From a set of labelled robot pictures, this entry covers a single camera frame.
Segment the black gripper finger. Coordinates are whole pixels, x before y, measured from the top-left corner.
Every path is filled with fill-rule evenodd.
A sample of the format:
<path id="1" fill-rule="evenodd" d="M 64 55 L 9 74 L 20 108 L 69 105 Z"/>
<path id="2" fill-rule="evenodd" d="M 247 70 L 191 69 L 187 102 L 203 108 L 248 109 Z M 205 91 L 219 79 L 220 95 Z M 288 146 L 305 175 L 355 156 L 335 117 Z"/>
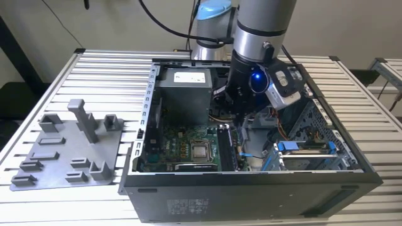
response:
<path id="1" fill-rule="evenodd" d="M 247 115 L 259 112 L 265 107 L 265 94 L 251 94 L 247 97 L 239 97 L 233 103 L 233 122 L 243 122 Z"/>
<path id="2" fill-rule="evenodd" d="M 232 99 L 225 91 L 225 85 L 212 91 L 212 100 L 219 106 L 232 105 Z"/>

